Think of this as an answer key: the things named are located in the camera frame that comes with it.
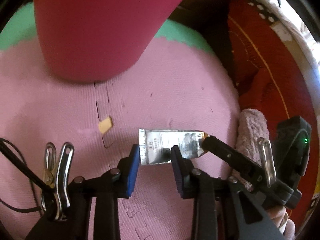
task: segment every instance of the paint tube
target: paint tube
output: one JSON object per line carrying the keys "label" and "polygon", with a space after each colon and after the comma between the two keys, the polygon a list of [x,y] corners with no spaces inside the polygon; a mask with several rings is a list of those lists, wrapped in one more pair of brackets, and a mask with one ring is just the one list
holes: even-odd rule
{"label": "paint tube", "polygon": [[195,130],[139,129],[140,159],[142,165],[170,163],[170,151],[179,146],[183,158],[198,158],[205,153],[201,142],[208,134]]}

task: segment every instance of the red fabric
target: red fabric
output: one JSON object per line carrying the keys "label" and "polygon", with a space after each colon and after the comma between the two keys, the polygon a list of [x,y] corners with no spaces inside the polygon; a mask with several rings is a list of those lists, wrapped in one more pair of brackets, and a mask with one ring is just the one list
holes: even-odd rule
{"label": "red fabric", "polygon": [[34,0],[37,33],[52,71],[105,81],[131,67],[182,0]]}
{"label": "red fabric", "polygon": [[275,138],[276,125],[288,118],[280,93],[263,60],[254,49],[255,46],[282,93],[289,117],[300,115],[312,127],[308,168],[298,187],[302,192],[302,199],[290,217],[299,229],[314,193],[319,163],[317,122],[309,92],[290,52],[267,22],[259,16],[257,9],[248,5],[247,0],[231,1],[228,25],[234,51],[234,82],[240,95],[240,107],[244,109],[254,106],[263,112],[271,140]]}

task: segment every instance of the pink foam mat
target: pink foam mat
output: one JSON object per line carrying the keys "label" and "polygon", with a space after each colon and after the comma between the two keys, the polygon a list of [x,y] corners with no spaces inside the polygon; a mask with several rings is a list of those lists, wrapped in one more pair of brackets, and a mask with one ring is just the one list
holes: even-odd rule
{"label": "pink foam mat", "polygon": [[[203,130],[235,144],[238,95],[227,72],[214,55],[165,38],[154,38],[126,72],[84,85],[52,76],[38,39],[22,41],[0,52],[0,91],[0,137],[21,150],[39,177],[49,141],[57,148],[74,144],[70,180],[115,167],[139,142],[139,128]],[[102,135],[98,123],[108,116],[114,126]],[[194,164],[214,177],[229,173],[211,154]],[[8,204],[35,206],[28,180],[2,155],[0,188]],[[179,197],[169,164],[140,167],[132,197],[118,203],[122,239],[189,237],[193,202]],[[15,239],[23,239],[38,218],[0,204],[0,220]]]}

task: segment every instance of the person's hand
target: person's hand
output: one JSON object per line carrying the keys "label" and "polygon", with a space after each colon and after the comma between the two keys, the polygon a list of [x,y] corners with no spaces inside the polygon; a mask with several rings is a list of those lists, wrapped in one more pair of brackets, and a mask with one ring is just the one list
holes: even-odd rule
{"label": "person's hand", "polygon": [[284,234],[284,238],[292,240],[294,238],[295,224],[289,219],[285,207],[276,206],[267,210],[267,213],[280,232]]}

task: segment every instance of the metal screw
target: metal screw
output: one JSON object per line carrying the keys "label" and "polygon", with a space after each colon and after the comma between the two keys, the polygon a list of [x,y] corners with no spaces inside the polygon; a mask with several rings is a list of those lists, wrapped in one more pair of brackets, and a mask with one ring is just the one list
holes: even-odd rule
{"label": "metal screw", "polygon": [[192,174],[198,176],[198,175],[201,174],[201,170],[199,170],[199,169],[193,169],[193,170],[192,170]]}
{"label": "metal screw", "polygon": [[83,177],[81,177],[81,176],[75,177],[73,181],[74,181],[76,184],[80,184],[80,183],[83,182]]}
{"label": "metal screw", "polygon": [[53,182],[53,175],[51,172],[46,172],[46,176],[44,178],[44,183],[50,185]]}
{"label": "metal screw", "polygon": [[228,180],[229,180],[231,183],[237,183],[237,182],[238,182],[238,179],[237,179],[236,177],[234,177],[234,176],[230,176],[230,177],[228,178]]}
{"label": "metal screw", "polygon": [[110,170],[110,173],[112,175],[118,175],[120,173],[120,170],[118,168],[113,168]]}

